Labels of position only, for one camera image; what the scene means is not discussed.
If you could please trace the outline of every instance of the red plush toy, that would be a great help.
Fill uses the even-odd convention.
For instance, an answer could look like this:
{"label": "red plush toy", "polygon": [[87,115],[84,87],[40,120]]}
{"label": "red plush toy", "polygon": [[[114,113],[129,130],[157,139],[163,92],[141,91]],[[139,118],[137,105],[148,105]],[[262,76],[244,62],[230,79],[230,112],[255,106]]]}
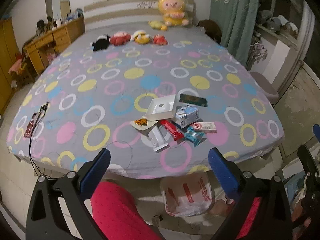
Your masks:
{"label": "red plush toy", "polygon": [[131,35],[129,33],[117,32],[111,37],[110,43],[114,46],[124,45],[128,41],[130,41],[130,39],[131,39]]}
{"label": "red plush toy", "polygon": [[157,34],[156,36],[154,36],[153,38],[153,43],[154,44],[158,44],[158,45],[167,45],[168,42],[167,40],[164,38],[163,35],[159,35]]}

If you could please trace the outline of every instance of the metal screw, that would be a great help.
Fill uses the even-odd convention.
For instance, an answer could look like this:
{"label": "metal screw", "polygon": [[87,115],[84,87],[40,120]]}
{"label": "metal screw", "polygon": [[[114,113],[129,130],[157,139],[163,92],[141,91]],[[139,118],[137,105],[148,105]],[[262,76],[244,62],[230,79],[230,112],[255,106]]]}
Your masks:
{"label": "metal screw", "polygon": [[248,178],[251,178],[251,177],[252,177],[252,173],[251,173],[250,171],[245,171],[245,172],[243,173],[243,176],[248,179]]}
{"label": "metal screw", "polygon": [[76,175],[76,173],[75,173],[74,171],[70,171],[70,172],[67,174],[67,177],[68,177],[69,179],[72,179],[72,178],[75,177],[75,175]]}
{"label": "metal screw", "polygon": [[281,181],[281,178],[280,178],[279,176],[277,176],[277,175],[274,176],[273,179],[274,179],[276,182],[280,182],[280,181]]}
{"label": "metal screw", "polygon": [[39,182],[44,182],[44,179],[45,179],[44,176],[40,176],[40,177],[38,178],[38,181],[39,181]]}

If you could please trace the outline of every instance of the blue snack package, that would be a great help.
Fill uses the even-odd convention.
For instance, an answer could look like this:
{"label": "blue snack package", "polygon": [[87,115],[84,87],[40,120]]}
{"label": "blue snack package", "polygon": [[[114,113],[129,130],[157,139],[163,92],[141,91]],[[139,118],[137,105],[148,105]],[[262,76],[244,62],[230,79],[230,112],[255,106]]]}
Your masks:
{"label": "blue snack package", "polygon": [[204,132],[196,132],[191,126],[189,126],[187,131],[184,133],[184,138],[193,142],[194,147],[200,143],[203,136]]}

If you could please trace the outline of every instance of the mirror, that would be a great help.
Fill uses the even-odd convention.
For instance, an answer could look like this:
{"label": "mirror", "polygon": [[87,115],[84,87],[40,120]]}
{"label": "mirror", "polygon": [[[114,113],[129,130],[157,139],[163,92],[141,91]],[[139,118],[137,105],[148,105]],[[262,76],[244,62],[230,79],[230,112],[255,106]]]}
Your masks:
{"label": "mirror", "polygon": [[45,7],[47,10],[47,17],[52,20],[65,18],[70,13],[69,0],[45,0]]}

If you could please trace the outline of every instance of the polka dot bed sheet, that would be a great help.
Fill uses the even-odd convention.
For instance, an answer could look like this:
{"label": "polka dot bed sheet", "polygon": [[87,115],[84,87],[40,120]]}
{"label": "polka dot bed sheet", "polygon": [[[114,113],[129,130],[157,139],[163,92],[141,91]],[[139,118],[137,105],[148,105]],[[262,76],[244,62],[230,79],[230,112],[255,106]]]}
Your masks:
{"label": "polka dot bed sheet", "polygon": [[[167,46],[129,42],[98,52],[89,46],[101,34],[139,29],[159,33],[147,23],[106,27],[85,33],[60,54],[21,104],[7,136],[9,150],[28,156],[29,139],[23,134],[46,101],[49,108],[35,129],[31,155],[68,170],[77,171],[106,147],[111,172],[140,179],[180,176],[208,171],[212,147],[240,162],[281,142],[281,122],[261,88],[227,49],[199,28],[161,32]],[[215,122],[217,133],[206,134],[193,147],[189,141],[177,144],[160,127],[170,147],[154,152],[149,138],[129,122],[139,119],[153,98],[181,93],[208,100],[199,115],[204,122]]]}

